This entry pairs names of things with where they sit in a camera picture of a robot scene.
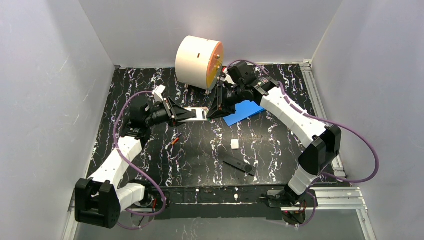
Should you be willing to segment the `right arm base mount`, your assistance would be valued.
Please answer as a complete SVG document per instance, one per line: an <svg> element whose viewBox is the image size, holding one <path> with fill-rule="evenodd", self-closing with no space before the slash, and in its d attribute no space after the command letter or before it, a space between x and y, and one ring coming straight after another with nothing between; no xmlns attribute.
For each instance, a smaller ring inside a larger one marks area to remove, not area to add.
<svg viewBox="0 0 424 240"><path fill-rule="evenodd" d="M303 208L313 208L318 206L318 197L312 189L297 196L294 193L286 193L284 189L268 190L263 195L268 201L270 208L292 208L301 210Z"/></svg>

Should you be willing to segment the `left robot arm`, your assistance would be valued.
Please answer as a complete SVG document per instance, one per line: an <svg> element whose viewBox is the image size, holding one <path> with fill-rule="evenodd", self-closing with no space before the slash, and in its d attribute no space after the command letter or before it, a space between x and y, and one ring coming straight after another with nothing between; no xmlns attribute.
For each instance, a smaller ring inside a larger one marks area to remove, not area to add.
<svg viewBox="0 0 424 240"><path fill-rule="evenodd" d="M81 178L74 188L74 218L79 223L112 229L121 212L142 202L146 186L140 180L119 188L124 173L133 164L151 136L151 127L167 123L177 127L197 117L195 110L177 105L170 99L131 106L129 120L117 140L117 146L100 168L88 178Z"/></svg>

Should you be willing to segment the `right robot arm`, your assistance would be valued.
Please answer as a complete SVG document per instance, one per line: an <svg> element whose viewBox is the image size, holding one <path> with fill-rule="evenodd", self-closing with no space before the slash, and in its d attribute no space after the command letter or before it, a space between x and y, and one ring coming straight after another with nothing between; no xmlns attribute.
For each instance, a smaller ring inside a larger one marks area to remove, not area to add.
<svg viewBox="0 0 424 240"><path fill-rule="evenodd" d="M291 100L282 83L264 75L258 77L246 61L239 60L219 75L207 119L236 113L236 105L254 102L273 114L290 129L305 147L298 158L298 168L280 192L281 199L291 204L303 199L322 171L339 155L342 131L314 119Z"/></svg>

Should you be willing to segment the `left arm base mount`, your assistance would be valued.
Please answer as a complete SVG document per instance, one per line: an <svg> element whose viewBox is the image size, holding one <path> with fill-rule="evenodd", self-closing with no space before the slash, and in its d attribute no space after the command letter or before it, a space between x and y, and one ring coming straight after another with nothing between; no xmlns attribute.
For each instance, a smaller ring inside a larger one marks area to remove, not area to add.
<svg viewBox="0 0 424 240"><path fill-rule="evenodd" d="M150 199L150 207L155 211L158 212L160 209L163 208L163 206L165 208L169 208L170 206L170 192L168 190L163 190L162 191L164 196L165 196L165 200L162 198L162 195L157 191L157 190L151 190L148 193L148 197Z"/></svg>

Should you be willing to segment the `white battery cover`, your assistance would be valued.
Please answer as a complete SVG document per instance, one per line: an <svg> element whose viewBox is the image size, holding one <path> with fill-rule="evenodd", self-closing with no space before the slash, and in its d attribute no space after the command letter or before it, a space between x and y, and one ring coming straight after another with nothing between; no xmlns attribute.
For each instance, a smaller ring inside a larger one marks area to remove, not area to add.
<svg viewBox="0 0 424 240"><path fill-rule="evenodd" d="M232 139L230 141L230 146L231 146L232 150L238 150L239 147L240 147L239 140L238 139Z"/></svg>

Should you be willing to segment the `white remote control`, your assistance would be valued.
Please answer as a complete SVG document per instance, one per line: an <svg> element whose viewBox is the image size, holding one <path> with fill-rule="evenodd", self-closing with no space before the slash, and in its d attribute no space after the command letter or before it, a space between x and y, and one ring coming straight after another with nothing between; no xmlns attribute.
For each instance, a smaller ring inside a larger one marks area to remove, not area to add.
<svg viewBox="0 0 424 240"><path fill-rule="evenodd" d="M183 123L189 123L189 122L208 122L207 114L209 112L209 109L207 107L185 107L185 110L188 110L195 114L194 117L183 120Z"/></svg>

